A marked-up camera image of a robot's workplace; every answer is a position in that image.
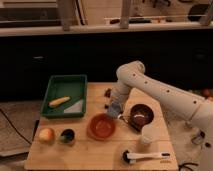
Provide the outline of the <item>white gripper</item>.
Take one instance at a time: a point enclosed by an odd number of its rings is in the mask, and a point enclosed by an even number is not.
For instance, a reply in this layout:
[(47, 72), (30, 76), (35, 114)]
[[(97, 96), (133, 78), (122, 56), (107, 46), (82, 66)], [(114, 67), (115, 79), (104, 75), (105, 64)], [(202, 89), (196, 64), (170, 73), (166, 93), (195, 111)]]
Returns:
[(110, 100), (112, 102), (118, 102), (121, 106), (124, 106), (129, 99), (132, 88), (127, 86), (121, 81), (118, 81), (111, 90)]

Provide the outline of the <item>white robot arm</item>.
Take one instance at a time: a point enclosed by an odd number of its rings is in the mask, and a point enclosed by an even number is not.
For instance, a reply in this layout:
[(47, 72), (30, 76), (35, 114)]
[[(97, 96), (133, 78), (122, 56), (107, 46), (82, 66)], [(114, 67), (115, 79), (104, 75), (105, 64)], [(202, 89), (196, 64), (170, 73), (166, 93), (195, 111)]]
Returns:
[(179, 116), (190, 121), (205, 133), (204, 145), (198, 171), (213, 171), (213, 102), (202, 96), (157, 81), (145, 75), (145, 66), (140, 61), (121, 65), (117, 82), (111, 91), (107, 114), (120, 118), (131, 90), (136, 88), (160, 103), (177, 111)]

